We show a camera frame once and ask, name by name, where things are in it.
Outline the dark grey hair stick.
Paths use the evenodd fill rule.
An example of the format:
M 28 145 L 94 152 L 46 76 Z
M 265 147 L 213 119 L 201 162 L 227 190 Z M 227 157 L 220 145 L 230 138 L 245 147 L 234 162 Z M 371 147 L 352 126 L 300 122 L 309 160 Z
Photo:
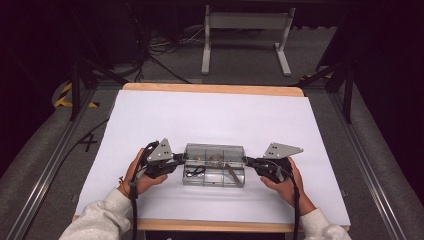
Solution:
M 229 174 L 233 177 L 235 184 L 241 186 L 242 182 L 240 181 L 240 179 L 238 178 L 238 176 L 234 172 L 233 168 L 229 164 L 225 164 L 225 168 L 227 169 Z

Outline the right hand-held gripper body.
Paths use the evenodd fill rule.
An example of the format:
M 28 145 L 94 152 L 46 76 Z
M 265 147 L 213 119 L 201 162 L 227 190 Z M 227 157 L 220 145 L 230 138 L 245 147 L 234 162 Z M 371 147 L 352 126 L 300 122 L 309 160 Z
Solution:
M 284 182 L 292 176 L 289 157 L 302 152 L 300 147 L 271 143 L 263 157 L 255 160 L 255 171 L 259 176 L 265 176 L 274 183 Z

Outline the white metal table frame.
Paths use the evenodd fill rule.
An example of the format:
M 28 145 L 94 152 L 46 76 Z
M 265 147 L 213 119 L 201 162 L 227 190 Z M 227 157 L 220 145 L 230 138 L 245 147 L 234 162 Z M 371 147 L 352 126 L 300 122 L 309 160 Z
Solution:
M 212 29 L 259 29 L 281 30 L 282 38 L 274 44 L 274 48 L 285 76 L 292 74 L 285 55 L 285 45 L 296 9 L 290 8 L 284 13 L 237 13 L 237 12 L 212 12 L 211 7 L 205 7 L 204 17 L 204 48 L 201 73 L 208 75 L 210 72 Z

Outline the person's right hand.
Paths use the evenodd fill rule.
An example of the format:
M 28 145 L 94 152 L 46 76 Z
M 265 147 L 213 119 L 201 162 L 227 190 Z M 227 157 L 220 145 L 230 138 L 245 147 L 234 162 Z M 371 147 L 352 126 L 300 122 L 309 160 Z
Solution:
M 316 209 L 316 206 L 306 195 L 303 187 L 303 180 L 299 169 L 291 158 L 288 158 L 292 166 L 292 174 L 297 185 L 299 192 L 299 215 L 304 216 Z M 274 183 L 265 176 L 262 176 L 260 180 L 270 189 L 275 190 L 281 199 L 287 202 L 290 206 L 295 207 L 295 187 L 291 180 L 286 180 L 281 183 Z

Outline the person's left hand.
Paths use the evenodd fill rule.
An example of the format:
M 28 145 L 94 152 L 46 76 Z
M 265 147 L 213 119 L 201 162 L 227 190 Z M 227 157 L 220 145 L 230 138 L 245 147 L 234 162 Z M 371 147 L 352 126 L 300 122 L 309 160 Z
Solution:
M 141 148 L 137 153 L 135 159 L 131 162 L 128 167 L 128 170 L 123 178 L 119 180 L 119 186 L 117 189 L 127 198 L 130 197 L 130 185 L 129 181 L 132 179 L 134 172 L 138 169 L 137 162 L 140 156 L 143 154 L 144 149 Z M 137 194 L 141 195 L 145 193 L 150 187 L 162 184 L 168 178 L 167 175 L 161 175 L 155 179 L 150 178 L 149 176 L 143 175 L 137 180 L 136 190 Z

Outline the black and yellow floor tape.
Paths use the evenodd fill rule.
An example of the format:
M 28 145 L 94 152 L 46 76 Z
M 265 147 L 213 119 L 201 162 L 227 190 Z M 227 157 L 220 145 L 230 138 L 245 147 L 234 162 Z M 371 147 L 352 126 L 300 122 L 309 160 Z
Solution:
M 57 100 L 54 102 L 54 107 L 72 107 L 73 103 L 71 101 L 66 101 L 66 96 L 72 89 L 72 83 L 68 82 L 65 84 L 64 88 L 62 89 L 60 95 L 58 96 Z

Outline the black metal stand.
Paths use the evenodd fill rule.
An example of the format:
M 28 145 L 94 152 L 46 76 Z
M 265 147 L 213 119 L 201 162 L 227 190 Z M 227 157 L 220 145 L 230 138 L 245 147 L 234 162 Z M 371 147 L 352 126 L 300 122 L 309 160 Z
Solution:
M 87 91 L 95 90 L 99 84 L 99 78 L 95 76 L 94 70 L 105 75 L 107 78 L 112 79 L 121 86 L 127 83 L 123 77 L 118 76 L 112 71 L 92 62 L 87 59 L 79 59 L 75 62 L 71 74 L 71 93 L 72 93 L 72 114 L 70 120 L 73 121 L 77 118 L 83 108 L 83 97 L 81 92 L 83 89 Z
M 304 75 L 299 79 L 299 82 L 293 84 L 293 87 L 303 89 L 304 87 L 312 84 L 313 82 L 323 79 L 327 75 L 330 75 L 330 79 L 325 85 L 325 89 L 328 93 L 336 93 L 341 86 L 344 86 L 344 98 L 342 105 L 342 114 L 348 124 L 351 124 L 351 103 L 353 95 L 353 70 L 349 64 L 337 63 L 335 65 L 326 67 L 317 73 L 308 76 Z

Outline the clear compartment storage box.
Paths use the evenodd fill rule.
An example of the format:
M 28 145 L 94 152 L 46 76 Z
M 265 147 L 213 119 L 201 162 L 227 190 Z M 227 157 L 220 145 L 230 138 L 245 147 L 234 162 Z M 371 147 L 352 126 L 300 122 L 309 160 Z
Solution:
M 245 151 L 242 146 L 187 144 L 185 148 L 186 162 L 183 169 L 183 184 L 209 187 L 238 187 L 245 185 Z M 194 156 L 201 156 L 200 161 Z M 233 177 L 225 168 L 229 164 L 242 185 L 235 184 Z

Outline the white table cover sheet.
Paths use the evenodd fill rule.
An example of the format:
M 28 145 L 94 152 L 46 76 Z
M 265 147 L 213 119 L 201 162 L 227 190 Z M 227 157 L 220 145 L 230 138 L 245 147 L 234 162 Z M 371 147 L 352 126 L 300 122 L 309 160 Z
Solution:
M 189 143 L 238 145 L 250 157 L 262 156 L 273 142 L 300 147 L 302 153 L 293 160 L 307 196 L 330 222 L 350 223 L 309 99 L 247 94 L 120 91 L 76 210 L 104 199 L 139 149 L 162 139 L 175 153 Z M 140 196 L 139 217 L 269 224 L 294 220 L 293 208 L 251 168 L 242 188 L 186 186 L 182 176 L 177 168 Z

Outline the aluminium floor rail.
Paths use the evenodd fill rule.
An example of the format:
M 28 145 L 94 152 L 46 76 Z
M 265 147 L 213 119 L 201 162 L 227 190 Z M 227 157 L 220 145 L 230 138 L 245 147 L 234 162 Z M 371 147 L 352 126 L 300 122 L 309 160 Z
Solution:
M 48 193 L 54 177 L 60 168 L 62 160 L 65 158 L 65 151 L 69 145 L 71 137 L 73 136 L 94 95 L 94 90 L 87 90 L 83 94 L 82 98 L 77 98 L 73 101 L 73 103 L 80 101 L 80 103 L 75 106 L 77 110 L 71 115 L 70 120 L 67 122 L 61 138 L 58 140 L 52 155 L 41 173 L 41 176 L 34 184 L 25 205 L 5 237 L 5 240 L 25 239 L 31 224 Z
M 330 93 L 329 99 L 337 112 L 337 115 L 343 125 L 350 144 L 355 152 L 355 159 L 359 166 L 360 172 L 370 191 L 372 199 L 378 209 L 378 212 L 384 222 L 384 225 L 392 240 L 407 240 L 406 235 L 388 201 L 387 195 L 383 190 L 377 176 L 369 162 L 369 159 L 360 143 L 358 135 L 343 113 L 342 101 L 337 94 Z

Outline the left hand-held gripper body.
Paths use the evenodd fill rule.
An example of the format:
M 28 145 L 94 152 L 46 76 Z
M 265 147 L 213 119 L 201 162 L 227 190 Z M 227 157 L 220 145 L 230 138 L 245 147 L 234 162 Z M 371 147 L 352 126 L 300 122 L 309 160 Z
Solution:
M 173 153 L 167 138 L 149 143 L 145 154 L 145 174 L 150 178 L 157 178 L 175 170 Z

